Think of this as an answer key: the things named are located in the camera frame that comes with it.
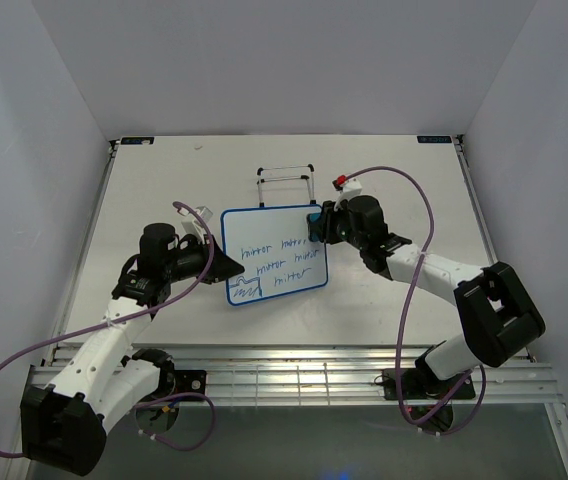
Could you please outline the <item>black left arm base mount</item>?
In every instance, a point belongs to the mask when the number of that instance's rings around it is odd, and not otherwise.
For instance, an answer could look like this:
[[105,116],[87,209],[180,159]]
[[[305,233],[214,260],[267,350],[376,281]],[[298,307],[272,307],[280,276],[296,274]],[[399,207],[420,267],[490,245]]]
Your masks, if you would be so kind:
[[208,373],[206,370],[175,370],[167,375],[166,393],[168,395],[178,393],[206,392]]

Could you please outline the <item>blue black whiteboard eraser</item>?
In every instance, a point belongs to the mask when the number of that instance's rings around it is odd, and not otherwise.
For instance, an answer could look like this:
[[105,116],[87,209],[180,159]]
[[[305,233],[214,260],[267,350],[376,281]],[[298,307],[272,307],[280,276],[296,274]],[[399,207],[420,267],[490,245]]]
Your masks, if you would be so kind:
[[310,213],[306,217],[308,237],[311,242],[324,243],[323,215],[321,212]]

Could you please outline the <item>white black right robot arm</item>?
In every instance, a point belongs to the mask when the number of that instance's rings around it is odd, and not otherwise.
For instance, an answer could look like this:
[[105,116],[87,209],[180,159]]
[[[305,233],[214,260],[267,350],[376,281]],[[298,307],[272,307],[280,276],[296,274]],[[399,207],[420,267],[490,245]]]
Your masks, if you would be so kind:
[[482,267],[425,253],[389,231],[372,196],[327,201],[320,212],[308,215],[307,225],[310,240],[347,243],[372,273],[428,292],[457,309],[460,335],[429,347],[412,368],[389,376],[389,385],[401,387],[403,399],[442,398],[463,373],[501,366],[546,331],[512,266],[496,262]]

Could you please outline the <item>blue framed whiteboard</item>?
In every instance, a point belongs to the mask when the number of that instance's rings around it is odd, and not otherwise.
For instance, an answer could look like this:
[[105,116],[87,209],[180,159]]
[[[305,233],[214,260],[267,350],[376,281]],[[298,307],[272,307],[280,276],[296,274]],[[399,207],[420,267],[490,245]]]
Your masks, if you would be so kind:
[[224,253],[244,267],[226,281],[226,298],[243,306],[327,285],[325,245],[309,239],[317,204],[228,209],[220,216]]

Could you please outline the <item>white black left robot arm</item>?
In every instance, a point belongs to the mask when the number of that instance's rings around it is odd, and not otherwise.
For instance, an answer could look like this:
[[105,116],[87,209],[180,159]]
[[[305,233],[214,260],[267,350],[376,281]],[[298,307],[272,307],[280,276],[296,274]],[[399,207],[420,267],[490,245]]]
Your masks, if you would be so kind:
[[29,387],[21,400],[23,454],[76,475],[90,473],[107,435],[139,401],[165,399],[176,390],[175,367],[159,349],[130,351],[151,324],[154,307],[174,283],[205,284],[243,273],[206,234],[178,237],[172,225],[146,226],[139,251],[124,264],[100,330],[45,387]]

